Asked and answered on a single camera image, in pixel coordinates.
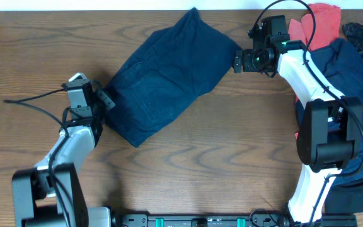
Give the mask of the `navy blue shorts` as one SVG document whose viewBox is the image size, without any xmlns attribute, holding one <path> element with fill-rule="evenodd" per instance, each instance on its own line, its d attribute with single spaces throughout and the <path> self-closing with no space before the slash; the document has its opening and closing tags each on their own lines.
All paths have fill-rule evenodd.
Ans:
<svg viewBox="0 0 363 227">
<path fill-rule="evenodd" d="M 115 106 L 107 125 L 139 147 L 211 92 L 239 49 L 191 9 L 172 27 L 153 32 L 108 82 Z"/>
</svg>

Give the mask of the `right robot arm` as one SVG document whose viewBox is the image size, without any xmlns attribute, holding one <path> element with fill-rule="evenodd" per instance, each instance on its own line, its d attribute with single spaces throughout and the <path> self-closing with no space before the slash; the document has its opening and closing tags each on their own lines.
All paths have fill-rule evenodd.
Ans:
<svg viewBox="0 0 363 227">
<path fill-rule="evenodd" d="M 322 208 L 337 178 L 363 146 L 362 103 L 345 96 L 322 75 L 301 41 L 280 41 L 257 49 L 237 50 L 236 73 L 279 74 L 294 90 L 304 109 L 296 139 L 301 174 L 287 214 L 277 226 L 321 226 Z"/>
</svg>

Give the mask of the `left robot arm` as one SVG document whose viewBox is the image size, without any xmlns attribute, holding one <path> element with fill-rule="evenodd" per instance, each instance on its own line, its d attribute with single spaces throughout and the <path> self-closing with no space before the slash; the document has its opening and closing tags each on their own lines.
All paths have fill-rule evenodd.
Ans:
<svg viewBox="0 0 363 227">
<path fill-rule="evenodd" d="M 111 226 L 108 207 L 88 207 L 78 178 L 87 155 L 100 139 L 105 114 L 115 104 L 95 80 L 64 83 L 70 105 L 64 109 L 59 138 L 34 167 L 11 181 L 16 226 Z"/>
</svg>

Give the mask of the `red cloth garment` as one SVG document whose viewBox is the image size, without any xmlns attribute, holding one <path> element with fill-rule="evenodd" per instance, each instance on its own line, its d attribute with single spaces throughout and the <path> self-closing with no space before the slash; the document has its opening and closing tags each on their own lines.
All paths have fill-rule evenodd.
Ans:
<svg viewBox="0 0 363 227">
<path fill-rule="evenodd" d="M 330 45 L 339 37 L 341 8 L 325 3 L 310 4 L 309 7 L 316 20 L 316 30 L 309 46 L 309 51 L 313 51 Z M 307 45 L 312 31 L 313 18 L 310 13 L 304 15 L 300 21 L 290 20 L 288 33 L 291 40 L 301 40 Z"/>
</svg>

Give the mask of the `black patterned garment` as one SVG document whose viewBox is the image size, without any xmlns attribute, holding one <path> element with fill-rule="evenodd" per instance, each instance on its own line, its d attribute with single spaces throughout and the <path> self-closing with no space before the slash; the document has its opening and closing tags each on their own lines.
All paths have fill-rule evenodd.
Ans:
<svg viewBox="0 0 363 227">
<path fill-rule="evenodd" d="M 342 26 L 343 34 L 355 47 L 356 51 L 363 55 L 363 25 L 360 23 L 347 23 Z"/>
</svg>

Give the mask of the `black garment bottom right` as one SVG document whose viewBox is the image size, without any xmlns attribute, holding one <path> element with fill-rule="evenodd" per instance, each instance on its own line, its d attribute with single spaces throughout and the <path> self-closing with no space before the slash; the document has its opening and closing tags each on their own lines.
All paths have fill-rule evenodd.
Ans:
<svg viewBox="0 0 363 227">
<path fill-rule="evenodd" d="M 354 214 L 363 212 L 363 179 L 333 186 L 325 200 L 329 214 Z"/>
</svg>

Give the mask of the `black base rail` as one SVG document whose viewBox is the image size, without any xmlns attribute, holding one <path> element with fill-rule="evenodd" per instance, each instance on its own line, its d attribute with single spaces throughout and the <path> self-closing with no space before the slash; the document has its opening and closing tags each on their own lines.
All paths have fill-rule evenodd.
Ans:
<svg viewBox="0 0 363 227">
<path fill-rule="evenodd" d="M 269 212 L 257 209 L 242 215 L 153 215 L 141 212 L 114 214 L 113 227 L 357 227 L 357 218 L 353 214 L 324 214 L 313 223 L 295 222 L 286 212 Z"/>
</svg>

